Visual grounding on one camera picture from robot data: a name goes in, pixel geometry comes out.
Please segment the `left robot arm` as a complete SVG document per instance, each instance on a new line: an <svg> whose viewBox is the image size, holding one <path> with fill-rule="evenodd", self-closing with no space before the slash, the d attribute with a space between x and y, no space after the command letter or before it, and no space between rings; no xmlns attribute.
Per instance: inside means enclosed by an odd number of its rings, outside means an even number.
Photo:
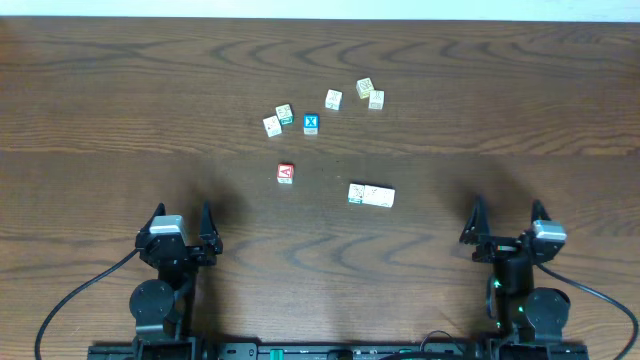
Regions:
<svg viewBox="0 0 640 360"><path fill-rule="evenodd" d="M199 239L199 245L187 244L184 218L168 215L162 203L136 235L140 259L158 272L155 279L137 286L129 300L141 341L183 340L189 335L199 269L215 265L223 252L208 203L203 205Z"/></svg>

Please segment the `wooden block green L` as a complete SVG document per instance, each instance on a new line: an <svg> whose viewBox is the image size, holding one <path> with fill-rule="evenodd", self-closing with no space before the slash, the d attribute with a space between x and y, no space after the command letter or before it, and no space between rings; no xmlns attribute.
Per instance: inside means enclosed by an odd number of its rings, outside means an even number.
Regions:
<svg viewBox="0 0 640 360"><path fill-rule="evenodd" d="M379 195L379 205L387 208L391 208L395 200L395 190L391 188L380 188L377 191Z"/></svg>

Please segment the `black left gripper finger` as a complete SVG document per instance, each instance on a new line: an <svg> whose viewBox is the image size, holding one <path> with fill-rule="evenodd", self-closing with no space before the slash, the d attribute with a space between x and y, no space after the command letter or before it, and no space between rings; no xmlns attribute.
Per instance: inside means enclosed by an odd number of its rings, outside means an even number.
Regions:
<svg viewBox="0 0 640 360"><path fill-rule="evenodd" d="M206 244L218 244L220 235L213 222L209 202L205 201L201 214L199 238Z"/></svg>
<svg viewBox="0 0 640 360"><path fill-rule="evenodd" d="M165 205L163 203L159 203L156 209L154 210L149 222L152 223L157 216L165 216L165 215L166 215Z"/></svg>

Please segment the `wooden block green edge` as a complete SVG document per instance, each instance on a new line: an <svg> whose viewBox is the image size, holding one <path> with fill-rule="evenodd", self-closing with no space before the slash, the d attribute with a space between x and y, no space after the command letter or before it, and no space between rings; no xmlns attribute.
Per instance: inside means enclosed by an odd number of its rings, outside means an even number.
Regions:
<svg viewBox="0 0 640 360"><path fill-rule="evenodd" d="M348 202L361 204L364 199L365 186L362 184L351 183L348 189Z"/></svg>

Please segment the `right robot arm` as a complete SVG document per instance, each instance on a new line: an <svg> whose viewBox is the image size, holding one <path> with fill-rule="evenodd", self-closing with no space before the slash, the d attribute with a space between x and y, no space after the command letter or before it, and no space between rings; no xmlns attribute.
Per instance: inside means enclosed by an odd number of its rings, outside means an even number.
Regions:
<svg viewBox="0 0 640 360"><path fill-rule="evenodd" d="M528 229L516 237L493 235L483 199L475 200L459 241L475 247L473 261L493 266L489 293L503 338L524 345L562 341L570 300L558 289L537 287L534 267L554 259L566 239L564 227L551 220L538 200Z"/></svg>

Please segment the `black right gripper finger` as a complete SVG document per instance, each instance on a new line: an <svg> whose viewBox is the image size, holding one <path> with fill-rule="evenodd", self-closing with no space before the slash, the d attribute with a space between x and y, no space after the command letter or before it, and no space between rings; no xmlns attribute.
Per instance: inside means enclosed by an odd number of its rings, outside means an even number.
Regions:
<svg viewBox="0 0 640 360"><path fill-rule="evenodd" d="M465 245L480 245L490 236L490 226L485 202L481 196L474 201L472 212L468 218L459 242Z"/></svg>
<svg viewBox="0 0 640 360"><path fill-rule="evenodd" d="M550 221L551 218L548 215L544 205L538 199L532 202L531 208L531 222L534 223L536 221Z"/></svg>

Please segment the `wooden block yellow violin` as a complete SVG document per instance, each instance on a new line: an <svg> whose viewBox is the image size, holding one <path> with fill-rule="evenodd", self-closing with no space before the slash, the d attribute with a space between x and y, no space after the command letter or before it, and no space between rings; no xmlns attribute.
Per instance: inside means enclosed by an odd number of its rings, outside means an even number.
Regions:
<svg viewBox="0 0 640 360"><path fill-rule="evenodd" d="M384 190L379 187L365 185L362 202L367 205L380 206L384 200Z"/></svg>

